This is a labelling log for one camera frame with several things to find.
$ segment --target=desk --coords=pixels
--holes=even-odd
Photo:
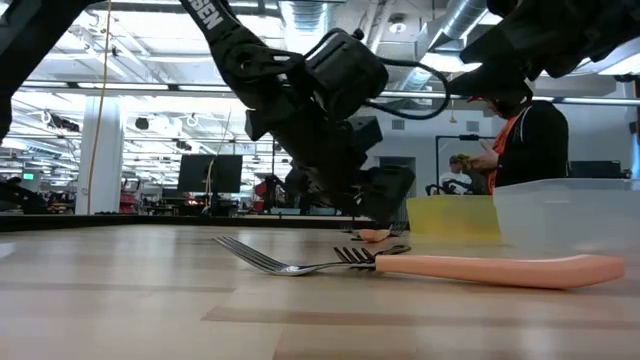
[[[330,261],[332,246],[362,245],[339,231],[309,229],[132,225],[0,234],[0,357],[640,358],[638,247],[626,251],[625,280],[564,292],[340,269],[274,277],[210,240],[219,235],[292,263]],[[413,253],[540,255],[421,244]]]

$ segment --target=pink object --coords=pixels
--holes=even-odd
[[[624,276],[624,259],[577,255],[548,260],[381,255],[376,271],[425,275],[496,285],[571,289]]]

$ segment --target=yellow rope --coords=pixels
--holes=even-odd
[[[87,186],[87,215],[91,215],[91,187],[93,184],[93,168],[96,162],[96,151],[98,150],[98,140],[100,138],[100,123],[102,123],[102,107],[104,106],[104,93],[107,88],[107,61],[109,61],[109,36],[111,34],[111,4],[107,2],[107,32],[104,44],[104,64],[102,67],[102,89],[100,89],[100,105],[98,106],[98,120],[96,121],[96,135],[93,138],[93,150],[91,152],[91,163],[89,164],[89,184]]]

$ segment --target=pillar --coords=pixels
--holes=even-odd
[[[91,184],[89,209],[89,174],[91,157],[98,129],[99,97],[87,97],[80,146],[80,174],[76,195],[76,214],[118,212],[120,205],[120,179],[126,118],[120,115],[118,98],[106,97],[102,107],[102,120],[97,140]]]

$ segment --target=computer screen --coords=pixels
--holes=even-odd
[[[620,161],[571,161],[569,175],[583,179],[619,179],[622,177]]]
[[[178,190],[206,192],[207,173],[211,168],[211,188],[218,193],[240,192],[242,155],[182,155]]]

